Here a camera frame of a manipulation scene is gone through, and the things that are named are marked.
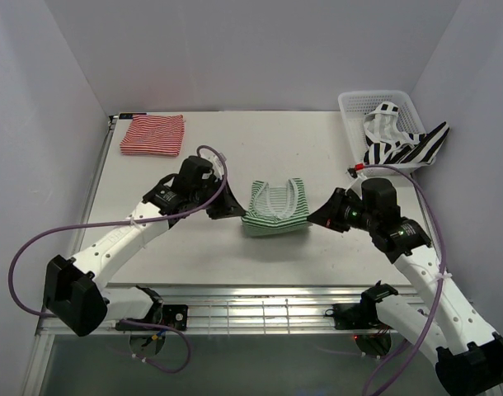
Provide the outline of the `green white striped tank top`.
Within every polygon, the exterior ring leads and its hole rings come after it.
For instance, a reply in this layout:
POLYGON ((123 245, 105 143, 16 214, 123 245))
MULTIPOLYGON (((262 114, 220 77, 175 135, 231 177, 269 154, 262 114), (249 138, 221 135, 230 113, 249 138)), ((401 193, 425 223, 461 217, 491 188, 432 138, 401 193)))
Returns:
POLYGON ((251 184, 251 199, 241 217, 244 233, 261 238, 307 229, 310 223, 306 188, 301 178, 294 177, 283 186, 267 181, 251 184))

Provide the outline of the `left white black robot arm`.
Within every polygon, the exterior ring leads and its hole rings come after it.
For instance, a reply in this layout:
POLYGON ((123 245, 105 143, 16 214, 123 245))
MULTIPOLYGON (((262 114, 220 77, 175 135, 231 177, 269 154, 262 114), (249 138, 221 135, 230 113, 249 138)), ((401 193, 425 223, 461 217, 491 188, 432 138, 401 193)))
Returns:
POLYGON ((125 221, 72 257, 54 257, 46 268, 45 307, 79 337, 107 320, 156 328, 163 311, 156 291, 139 285, 116 290, 108 284, 141 249, 198 210, 211 219, 245 214, 229 187, 222 154, 189 156, 179 172, 165 176, 143 196, 125 221))

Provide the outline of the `black white striped tank top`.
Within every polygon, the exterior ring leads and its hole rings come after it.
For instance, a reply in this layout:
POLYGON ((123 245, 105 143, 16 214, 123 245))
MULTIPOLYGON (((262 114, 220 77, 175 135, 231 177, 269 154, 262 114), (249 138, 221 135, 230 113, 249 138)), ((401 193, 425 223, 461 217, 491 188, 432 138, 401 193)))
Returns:
POLYGON ((364 138, 368 165, 430 165, 446 140, 450 127, 442 122, 429 133, 414 134, 398 129, 399 107, 390 101, 379 104, 364 116, 364 138))

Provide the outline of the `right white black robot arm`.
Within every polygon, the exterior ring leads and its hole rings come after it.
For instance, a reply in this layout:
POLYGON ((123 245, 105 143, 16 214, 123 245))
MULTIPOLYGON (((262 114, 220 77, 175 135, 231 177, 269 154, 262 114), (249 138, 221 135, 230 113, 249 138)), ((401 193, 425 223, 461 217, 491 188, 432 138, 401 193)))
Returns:
POLYGON ((402 216, 393 184, 370 178, 360 188, 359 194, 335 189, 308 221, 340 233, 367 232, 430 311, 423 315, 397 289, 378 282, 336 318, 361 328, 384 324, 399 332, 430 361, 450 395, 491 395, 503 384, 503 336, 456 286, 425 230, 402 216))

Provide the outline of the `red white striped tank top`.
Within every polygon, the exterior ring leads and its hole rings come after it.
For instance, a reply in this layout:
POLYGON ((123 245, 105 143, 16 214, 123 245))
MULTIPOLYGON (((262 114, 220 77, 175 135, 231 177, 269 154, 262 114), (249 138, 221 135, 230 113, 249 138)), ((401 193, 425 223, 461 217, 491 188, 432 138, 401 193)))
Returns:
POLYGON ((184 135, 183 115, 135 114, 120 142, 120 152, 130 156, 174 158, 181 152, 184 135))

